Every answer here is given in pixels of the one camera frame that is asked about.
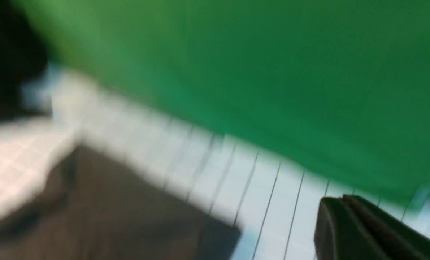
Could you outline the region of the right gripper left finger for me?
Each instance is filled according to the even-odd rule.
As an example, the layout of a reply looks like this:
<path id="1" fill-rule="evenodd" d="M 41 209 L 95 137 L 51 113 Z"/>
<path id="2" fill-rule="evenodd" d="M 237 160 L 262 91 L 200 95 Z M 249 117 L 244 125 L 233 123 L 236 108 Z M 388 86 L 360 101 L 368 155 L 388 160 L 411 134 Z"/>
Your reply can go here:
<path id="1" fill-rule="evenodd" d="M 320 200 L 314 231 L 318 260 L 390 260 L 357 215 L 342 199 Z"/>

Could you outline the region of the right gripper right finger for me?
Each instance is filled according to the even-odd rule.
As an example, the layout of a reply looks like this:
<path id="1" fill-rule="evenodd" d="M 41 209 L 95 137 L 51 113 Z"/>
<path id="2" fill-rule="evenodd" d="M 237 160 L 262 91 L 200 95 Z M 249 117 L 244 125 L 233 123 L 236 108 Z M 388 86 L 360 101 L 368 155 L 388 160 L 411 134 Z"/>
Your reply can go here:
<path id="1" fill-rule="evenodd" d="M 343 195 L 342 199 L 377 253 L 389 260 L 430 260 L 429 238 L 361 196 Z"/>

